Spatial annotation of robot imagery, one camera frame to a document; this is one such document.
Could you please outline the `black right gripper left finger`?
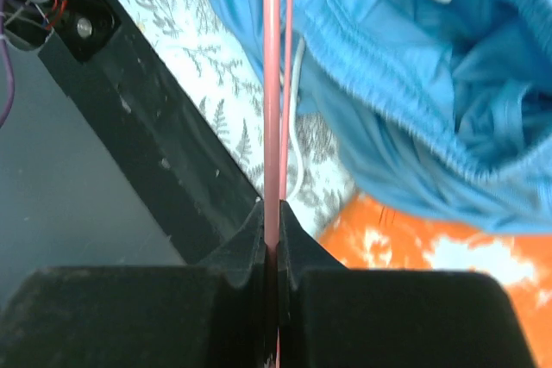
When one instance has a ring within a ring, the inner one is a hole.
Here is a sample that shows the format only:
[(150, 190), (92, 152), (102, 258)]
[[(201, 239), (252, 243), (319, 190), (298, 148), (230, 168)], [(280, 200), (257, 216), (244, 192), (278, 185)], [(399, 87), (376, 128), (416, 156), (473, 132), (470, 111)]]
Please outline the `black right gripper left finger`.
[(195, 265), (50, 267), (1, 314), (4, 367), (260, 367), (263, 207)]

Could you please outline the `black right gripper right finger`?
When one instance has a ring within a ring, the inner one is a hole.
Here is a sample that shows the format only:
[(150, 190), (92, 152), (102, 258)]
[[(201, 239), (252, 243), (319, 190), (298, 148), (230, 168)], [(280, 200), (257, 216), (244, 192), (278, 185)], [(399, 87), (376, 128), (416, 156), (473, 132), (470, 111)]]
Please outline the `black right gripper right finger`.
[(466, 271), (353, 270), (280, 206), (283, 367), (531, 367), (509, 297)]

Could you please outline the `light blue shorts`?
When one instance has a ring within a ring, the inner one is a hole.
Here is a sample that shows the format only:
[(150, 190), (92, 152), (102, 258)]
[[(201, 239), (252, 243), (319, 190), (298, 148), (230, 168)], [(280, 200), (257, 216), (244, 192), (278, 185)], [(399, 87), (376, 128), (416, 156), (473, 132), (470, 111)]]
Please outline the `light blue shorts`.
[(406, 213), (551, 229), (551, 0), (292, 0), (299, 107)]

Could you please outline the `pink wire hanger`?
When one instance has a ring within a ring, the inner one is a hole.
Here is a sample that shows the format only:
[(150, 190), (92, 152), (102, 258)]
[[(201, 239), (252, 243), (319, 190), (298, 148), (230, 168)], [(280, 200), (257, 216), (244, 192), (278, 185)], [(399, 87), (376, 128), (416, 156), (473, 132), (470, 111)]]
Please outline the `pink wire hanger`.
[(267, 246), (267, 366), (279, 367), (278, 245), (286, 196), (293, 0), (263, 0), (264, 241)]

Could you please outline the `orange tie-dye shorts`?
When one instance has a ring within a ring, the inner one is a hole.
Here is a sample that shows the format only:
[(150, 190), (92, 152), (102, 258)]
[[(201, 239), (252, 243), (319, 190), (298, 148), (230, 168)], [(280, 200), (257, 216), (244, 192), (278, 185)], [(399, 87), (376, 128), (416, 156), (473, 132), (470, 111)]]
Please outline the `orange tie-dye shorts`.
[(508, 292), (537, 365), (551, 365), (550, 236), (490, 235), (407, 215), (358, 193), (317, 240), (350, 268), (490, 275)]

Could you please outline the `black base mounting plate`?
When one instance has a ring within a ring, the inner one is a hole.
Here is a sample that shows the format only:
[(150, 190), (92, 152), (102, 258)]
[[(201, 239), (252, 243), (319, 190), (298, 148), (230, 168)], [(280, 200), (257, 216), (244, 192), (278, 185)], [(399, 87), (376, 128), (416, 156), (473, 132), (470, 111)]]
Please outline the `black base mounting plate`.
[(182, 259), (239, 230), (257, 192), (118, 0), (29, 0), (54, 32), (39, 56)]

